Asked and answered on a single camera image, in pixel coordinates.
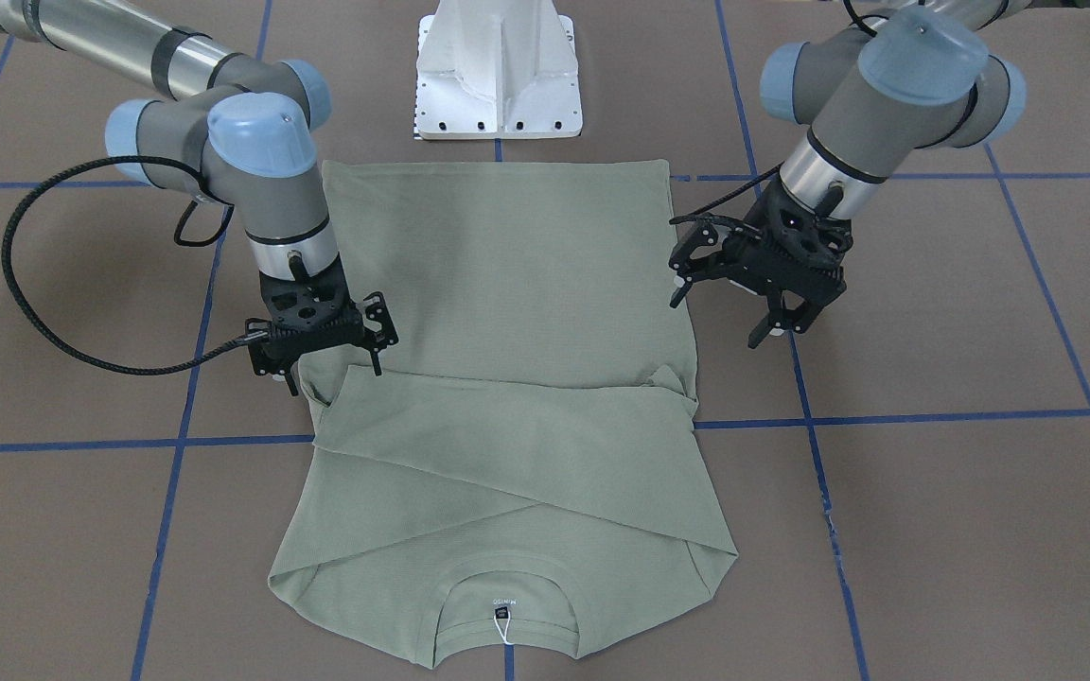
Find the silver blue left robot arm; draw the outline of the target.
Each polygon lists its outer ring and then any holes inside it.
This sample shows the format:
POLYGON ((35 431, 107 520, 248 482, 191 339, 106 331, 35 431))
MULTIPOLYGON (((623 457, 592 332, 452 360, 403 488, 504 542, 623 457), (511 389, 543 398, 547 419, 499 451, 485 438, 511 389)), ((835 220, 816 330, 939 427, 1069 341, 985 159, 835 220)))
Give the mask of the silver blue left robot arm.
POLYGON ((848 8, 851 25, 826 42, 770 54, 760 99, 804 129, 782 163, 746 183, 761 189, 744 216, 715 202, 675 216, 685 236, 669 267, 678 307, 697 283, 728 280, 768 311, 749 346, 808 331, 847 288, 843 260, 853 217, 916 150, 964 149, 1003 135, 1027 104, 1024 74, 980 39, 1025 1, 891 1, 848 8))

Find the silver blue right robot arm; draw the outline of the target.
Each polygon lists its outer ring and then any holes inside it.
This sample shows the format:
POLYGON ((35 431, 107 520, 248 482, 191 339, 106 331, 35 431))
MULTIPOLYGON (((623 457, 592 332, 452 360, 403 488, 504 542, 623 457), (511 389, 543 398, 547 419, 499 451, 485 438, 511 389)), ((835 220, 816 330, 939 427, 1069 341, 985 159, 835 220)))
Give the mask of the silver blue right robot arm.
POLYGON ((332 113, 319 70, 306 61, 264 63, 126 1, 0 1, 0 34, 51 44, 155 92, 117 105, 102 159, 47 178, 9 216, 1 244, 7 285, 49 343, 87 365, 146 376, 191 370, 239 348, 247 349, 256 375, 286 376, 303 355, 351 345, 382 374, 382 350, 398 336, 380 293, 358 303, 347 285, 312 138, 332 113), (241 336, 198 357, 156 368, 92 357, 43 323, 14 272, 19 224, 46 191, 108 166, 152 189, 181 191, 191 206, 223 206, 222 230, 241 219, 269 318, 249 320, 241 336))

